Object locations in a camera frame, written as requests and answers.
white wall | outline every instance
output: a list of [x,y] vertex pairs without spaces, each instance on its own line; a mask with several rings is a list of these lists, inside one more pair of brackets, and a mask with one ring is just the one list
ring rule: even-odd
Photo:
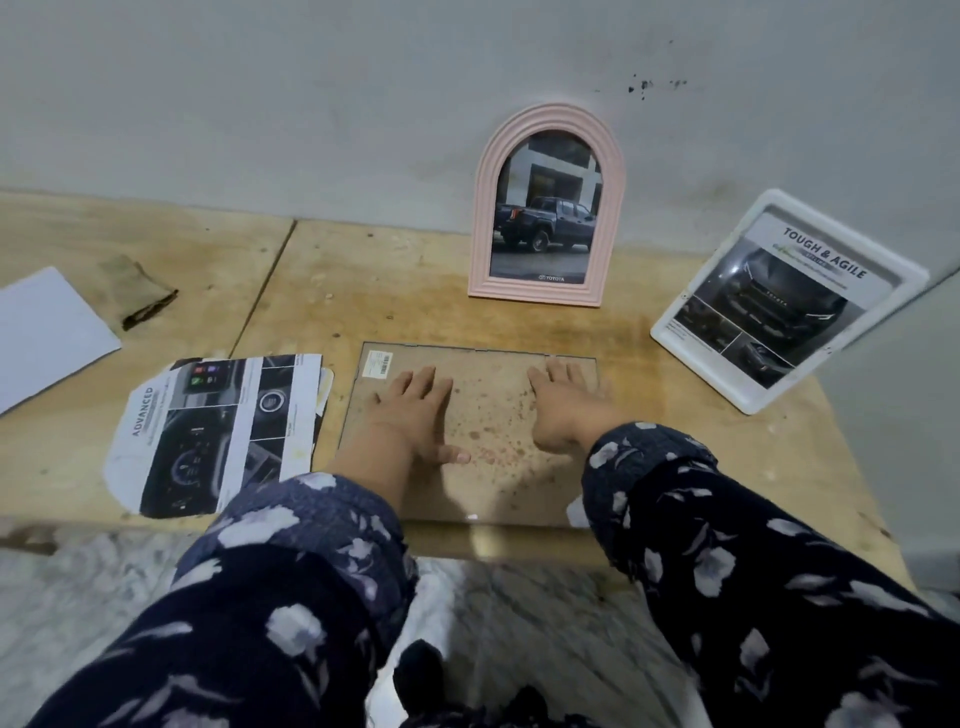
[[960,592],[960,274],[820,371],[918,586]]
[[3,0],[0,184],[467,231],[497,125],[561,99],[620,141],[624,242],[710,251],[778,185],[936,273],[960,263],[958,19],[934,0]]

barcode sticker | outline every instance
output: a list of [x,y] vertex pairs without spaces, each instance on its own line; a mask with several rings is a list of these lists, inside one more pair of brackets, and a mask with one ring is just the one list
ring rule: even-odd
[[363,376],[374,379],[386,379],[390,371],[390,360],[394,358],[392,352],[370,352],[367,354],[367,364],[363,368]]

dark gray pickup truck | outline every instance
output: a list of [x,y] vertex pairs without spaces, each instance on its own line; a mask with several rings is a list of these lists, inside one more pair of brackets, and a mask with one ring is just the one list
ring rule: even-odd
[[534,253],[545,253],[551,243],[569,250],[593,243],[596,216],[583,205],[559,197],[537,197],[528,207],[497,205],[493,231],[510,248],[526,243]]

white picture frame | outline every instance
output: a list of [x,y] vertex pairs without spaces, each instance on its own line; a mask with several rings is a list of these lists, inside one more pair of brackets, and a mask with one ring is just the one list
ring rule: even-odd
[[769,189],[650,333],[752,415],[928,280],[917,263]]

left hand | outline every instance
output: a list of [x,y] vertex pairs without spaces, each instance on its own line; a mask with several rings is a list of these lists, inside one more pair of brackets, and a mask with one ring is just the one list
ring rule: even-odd
[[434,381],[436,367],[419,372],[401,372],[380,397],[367,401],[365,429],[391,432],[410,451],[431,465],[468,463],[470,453],[444,441],[444,414],[453,379]]

